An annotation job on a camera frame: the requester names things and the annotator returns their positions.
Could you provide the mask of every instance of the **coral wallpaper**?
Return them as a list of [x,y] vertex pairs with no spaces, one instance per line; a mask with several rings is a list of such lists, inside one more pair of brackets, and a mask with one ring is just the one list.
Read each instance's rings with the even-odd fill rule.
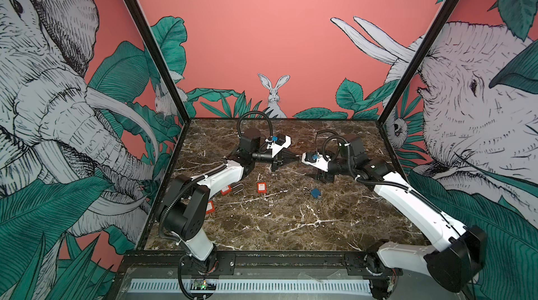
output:
[[[196,117],[257,108],[275,118],[377,119],[398,82],[387,77],[389,69],[409,62],[416,45],[407,47],[440,6],[437,0],[139,1],[151,25],[166,17],[184,21],[185,68],[174,66],[177,51],[161,49]],[[361,42],[348,37],[354,28]]]
[[101,298],[180,122],[123,0],[0,0],[0,42],[0,299]]
[[386,124],[413,187],[488,234],[480,299],[538,293],[537,1],[460,0]]

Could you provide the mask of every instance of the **elephant eye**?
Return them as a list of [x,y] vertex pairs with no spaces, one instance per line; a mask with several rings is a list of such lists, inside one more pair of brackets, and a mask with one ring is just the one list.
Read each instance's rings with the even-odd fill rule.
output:
[[17,12],[17,15],[20,17],[20,15],[24,12],[23,5],[20,4],[17,0],[9,0],[11,3],[11,6]]
[[474,96],[476,97],[476,87],[477,87],[477,82],[476,82],[476,80],[472,80],[472,81],[471,81],[471,85],[469,85],[469,87],[471,88],[472,93],[473,93]]

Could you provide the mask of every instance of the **elephant ear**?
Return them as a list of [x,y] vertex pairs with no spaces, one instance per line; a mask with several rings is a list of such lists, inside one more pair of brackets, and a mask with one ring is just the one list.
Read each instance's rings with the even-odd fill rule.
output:
[[538,94],[538,41],[534,41],[515,56],[491,80],[490,88],[507,85],[531,94]]
[[30,0],[66,62],[84,75],[99,26],[94,0]]

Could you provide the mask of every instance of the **rabbit illustration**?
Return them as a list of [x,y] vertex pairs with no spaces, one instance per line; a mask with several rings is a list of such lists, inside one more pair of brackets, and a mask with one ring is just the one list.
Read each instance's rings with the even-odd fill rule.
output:
[[278,102],[280,101],[280,96],[278,95],[278,88],[286,84],[287,81],[289,81],[289,75],[284,75],[280,77],[274,88],[269,78],[265,77],[262,74],[258,74],[258,76],[260,77],[261,84],[269,89],[269,99],[265,112],[267,113],[267,115],[269,115],[269,118],[286,118],[286,115],[278,106]]

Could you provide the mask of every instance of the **rabbit ear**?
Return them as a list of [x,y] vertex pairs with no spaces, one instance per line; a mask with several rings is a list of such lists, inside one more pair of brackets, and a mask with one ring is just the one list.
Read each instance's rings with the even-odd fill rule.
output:
[[271,81],[269,80],[269,78],[265,77],[262,74],[258,74],[258,77],[260,77],[261,84],[264,87],[268,88],[269,90],[273,88],[273,85],[271,84]]
[[276,84],[276,86],[274,88],[278,89],[279,87],[286,84],[287,81],[289,81],[289,75],[284,75],[284,76],[280,77],[280,79],[278,80],[278,82],[277,82],[277,84]]

